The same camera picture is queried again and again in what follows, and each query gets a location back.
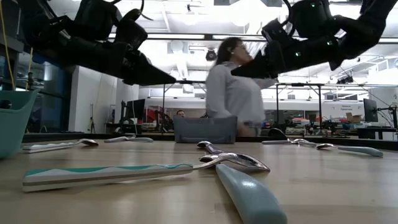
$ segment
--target gray container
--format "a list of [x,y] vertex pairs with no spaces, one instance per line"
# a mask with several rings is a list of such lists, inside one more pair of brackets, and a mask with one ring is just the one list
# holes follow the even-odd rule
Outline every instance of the gray container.
[[174,139],[177,143],[209,141],[233,144],[237,134],[238,117],[183,118],[174,116]]

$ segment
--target robotic hand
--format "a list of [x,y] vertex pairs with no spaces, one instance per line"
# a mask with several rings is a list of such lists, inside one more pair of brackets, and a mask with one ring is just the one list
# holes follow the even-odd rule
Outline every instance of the robotic hand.
[[[128,85],[175,83],[174,77],[154,67],[138,50],[147,39],[136,23],[144,8],[123,18],[115,6],[121,0],[81,0],[74,21],[57,17],[49,0],[17,0],[22,13],[25,41],[42,55],[62,65],[81,65],[123,79]],[[108,42],[116,26],[114,42]]]
[[[234,69],[232,75],[251,78],[277,78],[278,74],[329,62],[338,68],[345,59],[356,58],[380,40],[386,19],[397,0],[363,0],[358,19],[330,14],[328,0],[302,0],[290,6],[284,0],[289,17],[277,19],[262,28],[268,41],[263,55],[259,52],[252,62]],[[292,24],[288,33],[283,29]],[[342,29],[342,38],[335,35]],[[292,38],[294,32],[305,40]]]

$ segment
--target person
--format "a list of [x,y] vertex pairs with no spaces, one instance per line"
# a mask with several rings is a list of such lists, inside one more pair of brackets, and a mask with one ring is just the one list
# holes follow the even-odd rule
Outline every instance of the person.
[[181,117],[185,117],[185,112],[183,110],[178,110],[177,115],[180,115]]
[[253,58],[243,41],[225,39],[217,52],[215,66],[206,79],[206,112],[211,118],[238,117],[238,136],[259,136],[265,119],[261,90],[277,83],[276,79],[237,77],[231,71]]

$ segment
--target wooden table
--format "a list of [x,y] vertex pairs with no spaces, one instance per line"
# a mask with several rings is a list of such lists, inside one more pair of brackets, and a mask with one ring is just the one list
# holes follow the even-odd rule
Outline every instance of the wooden table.
[[[219,147],[255,156],[271,168],[268,177],[253,176],[275,193],[289,223],[397,223],[398,156],[394,152],[376,158],[292,145],[236,143]],[[133,183],[21,191],[22,176],[28,169],[197,164],[204,154],[193,144],[174,142],[121,142],[17,154],[0,161],[1,223],[241,223],[213,169]]]

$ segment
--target yellow cable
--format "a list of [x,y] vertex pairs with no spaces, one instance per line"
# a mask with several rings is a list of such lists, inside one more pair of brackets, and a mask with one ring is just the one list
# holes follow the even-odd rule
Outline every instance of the yellow cable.
[[30,73],[30,68],[32,68],[32,61],[33,61],[33,47],[30,48],[30,60],[29,60],[29,68],[27,70],[27,81],[26,81],[25,91],[27,91],[29,83],[29,73]]
[[2,25],[2,36],[4,38],[4,46],[6,47],[6,57],[7,57],[7,63],[8,63],[8,70],[9,70],[10,76],[11,76],[12,89],[15,90],[14,76],[12,75],[10,56],[8,54],[8,45],[7,45],[7,37],[6,37],[6,26],[4,25],[4,18],[2,16],[2,1],[1,0],[0,0],[0,19],[1,19],[1,25]]

